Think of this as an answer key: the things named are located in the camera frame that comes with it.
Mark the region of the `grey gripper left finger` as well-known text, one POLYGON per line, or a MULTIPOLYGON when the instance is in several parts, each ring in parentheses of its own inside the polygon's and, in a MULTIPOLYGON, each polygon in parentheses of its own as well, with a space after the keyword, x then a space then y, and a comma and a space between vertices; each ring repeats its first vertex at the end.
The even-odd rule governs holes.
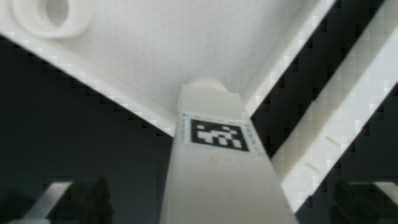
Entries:
POLYGON ((105 178, 53 182, 25 206, 7 205, 7 224, 114 224, 105 178))

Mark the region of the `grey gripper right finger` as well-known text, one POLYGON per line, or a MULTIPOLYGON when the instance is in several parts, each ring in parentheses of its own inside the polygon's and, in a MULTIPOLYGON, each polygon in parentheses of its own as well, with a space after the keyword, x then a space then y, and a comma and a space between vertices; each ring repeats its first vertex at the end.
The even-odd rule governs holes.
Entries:
POLYGON ((329 217, 331 224, 398 224, 398 184, 340 180, 329 217))

